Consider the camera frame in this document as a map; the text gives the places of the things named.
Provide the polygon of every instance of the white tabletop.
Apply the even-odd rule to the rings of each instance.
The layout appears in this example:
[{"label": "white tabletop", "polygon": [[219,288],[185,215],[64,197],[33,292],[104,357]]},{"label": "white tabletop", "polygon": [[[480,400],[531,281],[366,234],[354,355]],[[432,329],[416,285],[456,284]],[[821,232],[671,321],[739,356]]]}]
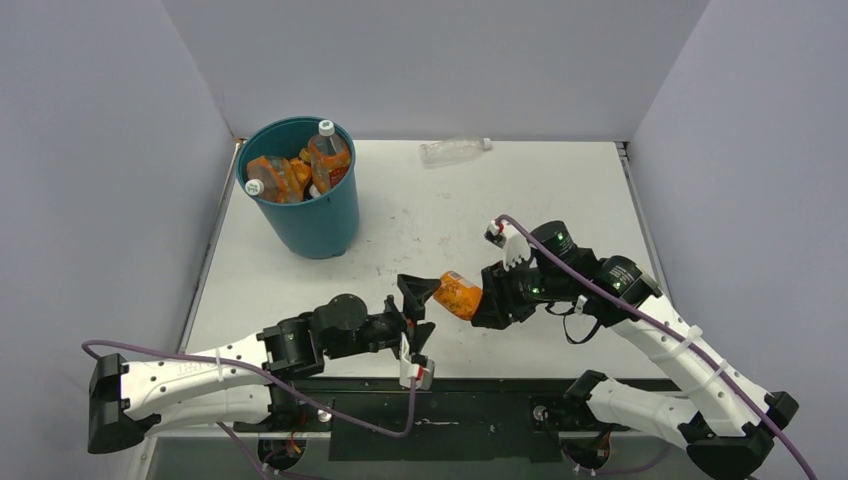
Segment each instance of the white tabletop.
[{"label": "white tabletop", "polygon": [[[575,242],[599,256],[624,255],[651,271],[613,143],[495,142],[481,158],[425,169],[418,141],[357,141],[361,223],[343,256],[306,260],[281,243],[236,184],[187,351],[243,338],[323,305],[340,293],[372,313],[394,294],[398,273],[436,278],[455,270],[480,283],[501,252],[483,239],[490,220],[512,215],[528,229],[563,220]],[[436,331],[423,353],[436,378],[574,378],[599,370],[619,378],[665,378],[644,355],[601,329],[588,344],[566,342],[559,317],[541,308],[503,331],[473,328],[427,303]],[[572,336],[588,323],[570,317]],[[396,377],[390,351],[329,361],[326,376]]]}]

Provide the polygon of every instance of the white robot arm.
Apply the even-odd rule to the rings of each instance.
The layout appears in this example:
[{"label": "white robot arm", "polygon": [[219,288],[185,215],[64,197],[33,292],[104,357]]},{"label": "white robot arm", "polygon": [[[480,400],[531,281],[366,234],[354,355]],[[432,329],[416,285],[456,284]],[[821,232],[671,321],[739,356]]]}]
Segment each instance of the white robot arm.
[{"label": "white robot arm", "polygon": [[[773,447],[775,433],[754,408],[782,430],[797,412],[797,402],[785,392],[765,390],[732,368],[704,341],[702,330],[689,325],[656,282],[629,259],[597,259],[591,249],[577,247],[559,221],[530,235],[559,262],[532,250],[509,222],[489,225],[485,237],[503,250],[504,258],[482,271],[483,298],[472,325],[503,329],[525,321],[538,305],[572,303],[569,313],[595,317],[599,326],[641,350],[681,390],[679,397],[670,397],[588,371],[566,392],[572,405],[582,406],[599,422],[630,427],[685,449],[713,478],[744,479],[755,471]],[[593,288],[587,288],[587,282]]]},{"label": "white robot arm", "polygon": [[[401,385],[410,387],[414,381],[416,389],[426,390],[435,364],[419,352],[435,325],[419,320],[438,285],[399,275],[403,313],[391,295],[385,311],[376,315],[369,315],[358,297],[339,295],[312,312],[192,355],[208,361],[100,357],[89,387],[88,451],[123,450],[145,436],[188,425],[285,423],[300,407],[291,395],[275,395],[267,374],[283,381],[315,375],[324,370],[324,356],[390,348],[399,362]],[[241,366],[228,364],[232,361]]]}]

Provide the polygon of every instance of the crushed plastic bottle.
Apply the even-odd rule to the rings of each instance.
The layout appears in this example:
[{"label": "crushed plastic bottle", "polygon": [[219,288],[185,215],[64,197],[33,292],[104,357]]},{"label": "crushed plastic bottle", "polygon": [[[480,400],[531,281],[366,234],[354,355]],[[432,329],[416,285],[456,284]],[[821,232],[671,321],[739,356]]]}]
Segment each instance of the crushed plastic bottle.
[{"label": "crushed plastic bottle", "polygon": [[248,162],[246,170],[248,181],[244,186],[248,195],[276,203],[303,201],[305,185],[301,185],[297,173],[285,158],[263,155]]},{"label": "crushed plastic bottle", "polygon": [[439,167],[473,160],[492,149],[491,138],[459,137],[418,147],[425,167]]}]

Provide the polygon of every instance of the teal bucket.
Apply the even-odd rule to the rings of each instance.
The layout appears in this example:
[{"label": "teal bucket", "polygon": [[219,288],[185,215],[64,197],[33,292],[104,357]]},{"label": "teal bucket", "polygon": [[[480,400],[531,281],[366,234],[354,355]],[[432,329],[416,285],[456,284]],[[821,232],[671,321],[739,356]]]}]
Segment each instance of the teal bucket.
[{"label": "teal bucket", "polygon": [[[297,157],[300,149],[318,133],[321,120],[292,117],[256,132],[239,153],[238,182],[242,190],[247,180],[248,162],[261,155]],[[353,139],[344,128],[336,125],[336,133],[350,145],[350,170],[332,190],[318,198],[291,204],[251,197],[289,250],[306,258],[330,258],[344,254],[359,228],[356,150]]]}]

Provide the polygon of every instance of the white wall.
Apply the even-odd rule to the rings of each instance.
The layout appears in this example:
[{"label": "white wall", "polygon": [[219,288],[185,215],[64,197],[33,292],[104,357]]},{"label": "white wall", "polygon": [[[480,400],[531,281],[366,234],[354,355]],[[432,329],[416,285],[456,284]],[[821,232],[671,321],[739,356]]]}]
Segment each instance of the white wall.
[{"label": "white wall", "polygon": [[707,0],[163,0],[238,135],[629,139]]},{"label": "white wall", "polygon": [[158,0],[3,2],[0,65],[0,476],[124,478],[79,343],[176,346],[232,139]]},{"label": "white wall", "polygon": [[[801,404],[820,478],[848,440],[848,2],[712,0],[630,147],[678,307]],[[759,478],[801,478],[777,446]]]}]

